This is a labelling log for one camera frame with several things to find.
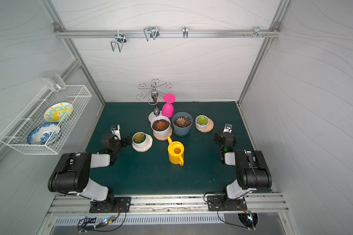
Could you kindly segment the yellow watering can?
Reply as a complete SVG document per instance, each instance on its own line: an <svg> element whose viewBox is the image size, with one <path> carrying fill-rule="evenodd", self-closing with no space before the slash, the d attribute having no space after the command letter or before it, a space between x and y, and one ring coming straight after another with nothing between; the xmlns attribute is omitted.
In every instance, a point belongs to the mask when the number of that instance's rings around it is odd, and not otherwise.
<svg viewBox="0 0 353 235"><path fill-rule="evenodd" d="M172 141L170 137L168 139L168 156L169 161L173 164L184 166L184 146L181 142Z"/></svg>

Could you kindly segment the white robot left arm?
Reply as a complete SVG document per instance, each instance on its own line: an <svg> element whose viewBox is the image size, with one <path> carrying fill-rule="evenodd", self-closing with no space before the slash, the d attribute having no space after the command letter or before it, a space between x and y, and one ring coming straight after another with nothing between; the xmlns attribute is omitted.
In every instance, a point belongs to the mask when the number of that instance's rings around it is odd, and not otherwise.
<svg viewBox="0 0 353 235"><path fill-rule="evenodd" d="M62 154L49 178L48 190L89 199L90 213L128 212L131 198L116 198L112 188L100 185L90 178L90 170L114 165L119 150L131 144L131 135L120 138L118 135L108 134L103 138L102 152Z"/></svg>

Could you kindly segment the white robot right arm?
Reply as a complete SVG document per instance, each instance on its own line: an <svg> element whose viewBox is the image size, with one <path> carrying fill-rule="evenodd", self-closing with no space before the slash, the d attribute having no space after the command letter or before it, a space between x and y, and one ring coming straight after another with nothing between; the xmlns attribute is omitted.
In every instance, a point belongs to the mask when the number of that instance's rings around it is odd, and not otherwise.
<svg viewBox="0 0 353 235"><path fill-rule="evenodd" d="M272 186L272 176L260 150L235 150L237 138L230 132L215 133L220 146L220 162L235 167L236 179L223 188L221 195L207 197L209 211L245 211L245 196Z"/></svg>

